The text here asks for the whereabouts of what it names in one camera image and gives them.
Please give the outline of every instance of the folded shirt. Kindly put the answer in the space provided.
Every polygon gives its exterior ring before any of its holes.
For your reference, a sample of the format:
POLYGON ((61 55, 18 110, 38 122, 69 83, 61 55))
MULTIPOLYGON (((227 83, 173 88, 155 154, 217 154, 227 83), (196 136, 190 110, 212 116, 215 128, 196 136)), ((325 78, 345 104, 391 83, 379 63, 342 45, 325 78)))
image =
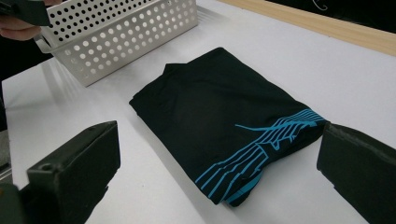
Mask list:
POLYGON ((213 203, 242 203, 269 163, 316 141, 326 119, 223 48, 164 72, 130 101, 213 203))

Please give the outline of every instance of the person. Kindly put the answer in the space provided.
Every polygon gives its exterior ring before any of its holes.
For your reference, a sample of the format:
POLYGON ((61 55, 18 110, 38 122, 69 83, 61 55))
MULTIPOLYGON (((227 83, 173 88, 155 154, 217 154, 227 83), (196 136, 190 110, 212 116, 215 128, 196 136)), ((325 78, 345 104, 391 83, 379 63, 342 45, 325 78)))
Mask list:
MULTIPOLYGON (((61 4, 62 1, 43 0, 47 7, 61 4)), ((1 81, 52 58, 51 54, 42 53, 33 40, 33 37, 40 32, 39 26, 8 15, 0 15, 1 81)), ((0 100, 0 132, 2 132, 7 129, 2 85, 0 85, 0 100)))

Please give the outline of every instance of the white tabletop surface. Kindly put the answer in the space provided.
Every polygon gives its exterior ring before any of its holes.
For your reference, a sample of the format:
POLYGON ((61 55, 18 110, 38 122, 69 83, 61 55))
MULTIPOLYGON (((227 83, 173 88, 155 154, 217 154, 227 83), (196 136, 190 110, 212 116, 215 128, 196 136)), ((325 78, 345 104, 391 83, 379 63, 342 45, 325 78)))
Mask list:
POLYGON ((119 124, 121 168, 87 223, 366 223, 316 168, 320 140, 265 168, 239 207, 214 205, 129 106, 166 63, 224 47, 322 117, 396 147, 396 57, 213 0, 199 25, 88 88, 50 59, 3 82, 14 184, 67 140, 119 124))

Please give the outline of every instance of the finger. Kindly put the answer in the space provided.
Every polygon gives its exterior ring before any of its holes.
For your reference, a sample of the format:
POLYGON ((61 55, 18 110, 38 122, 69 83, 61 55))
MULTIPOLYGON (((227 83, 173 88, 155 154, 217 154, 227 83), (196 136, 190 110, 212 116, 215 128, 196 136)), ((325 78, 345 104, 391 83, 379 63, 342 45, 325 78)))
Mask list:
POLYGON ((35 37, 35 35, 40 34, 40 31, 41 28, 39 26, 30 27, 24 30, 0 29, 0 35, 8 39, 24 41, 35 37))
POLYGON ((33 25, 26 22, 21 21, 17 18, 10 16, 0 16, 0 29, 8 29, 8 30, 24 30, 31 28, 33 25))
POLYGON ((54 5, 58 5, 61 3, 62 3, 62 0, 44 0, 44 4, 46 6, 54 6, 54 5))

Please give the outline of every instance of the plastic basket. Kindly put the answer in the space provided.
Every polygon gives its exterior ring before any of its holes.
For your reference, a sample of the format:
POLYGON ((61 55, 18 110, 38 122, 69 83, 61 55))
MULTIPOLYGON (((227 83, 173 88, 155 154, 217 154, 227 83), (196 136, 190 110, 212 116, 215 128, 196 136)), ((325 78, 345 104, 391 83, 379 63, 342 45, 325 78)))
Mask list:
POLYGON ((198 24, 195 0, 69 0, 35 39, 84 86, 198 24))

